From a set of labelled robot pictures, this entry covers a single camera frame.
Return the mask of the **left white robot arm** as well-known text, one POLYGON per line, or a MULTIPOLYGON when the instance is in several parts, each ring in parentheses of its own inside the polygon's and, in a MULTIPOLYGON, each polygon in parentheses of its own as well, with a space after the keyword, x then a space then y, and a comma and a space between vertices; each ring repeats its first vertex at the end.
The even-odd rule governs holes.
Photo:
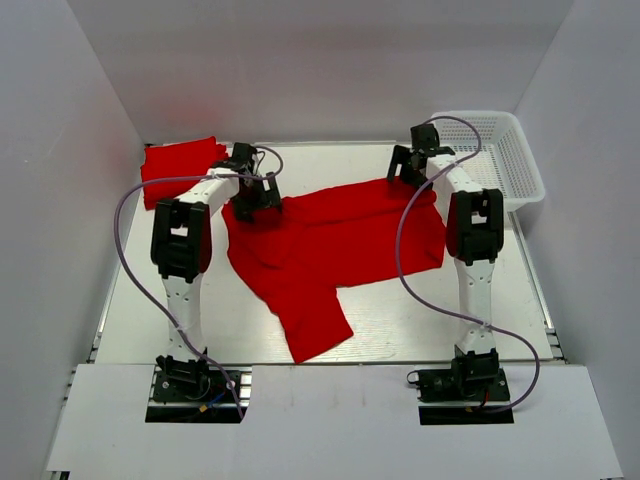
POLYGON ((222 160, 186 192, 157 202, 151 240, 151 260, 165 289, 171 352, 196 358, 207 354, 201 327, 201 285, 213 258, 211 218, 225 206, 243 223, 257 213, 282 211, 276 182, 278 171, 260 173, 266 146, 236 143, 222 160))

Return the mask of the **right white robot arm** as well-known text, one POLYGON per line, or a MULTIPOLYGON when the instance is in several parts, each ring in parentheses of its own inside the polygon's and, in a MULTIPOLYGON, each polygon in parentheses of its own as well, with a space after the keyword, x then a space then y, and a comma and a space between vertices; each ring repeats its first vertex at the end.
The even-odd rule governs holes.
POLYGON ((433 121, 410 129, 411 146, 393 149, 386 180, 396 178, 436 193, 436 210, 445 226, 445 246, 458 276, 461 320, 457 357, 496 352, 491 325, 491 283, 504 245, 504 200, 462 169, 452 148, 440 144, 433 121))

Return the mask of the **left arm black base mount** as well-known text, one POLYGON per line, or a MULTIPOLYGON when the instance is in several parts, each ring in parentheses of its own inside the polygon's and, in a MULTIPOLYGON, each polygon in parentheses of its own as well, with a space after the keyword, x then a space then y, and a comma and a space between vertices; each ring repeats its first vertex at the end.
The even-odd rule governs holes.
POLYGON ((145 421, 157 424, 238 424, 251 393, 251 372, 222 373, 204 360, 156 358, 145 421))

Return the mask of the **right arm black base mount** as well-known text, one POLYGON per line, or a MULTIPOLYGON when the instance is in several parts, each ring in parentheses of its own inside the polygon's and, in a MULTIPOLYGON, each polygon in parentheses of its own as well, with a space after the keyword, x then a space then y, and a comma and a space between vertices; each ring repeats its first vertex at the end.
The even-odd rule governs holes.
POLYGON ((507 425, 514 422, 510 391, 496 350, 456 353, 447 368, 414 369, 422 426, 507 425))

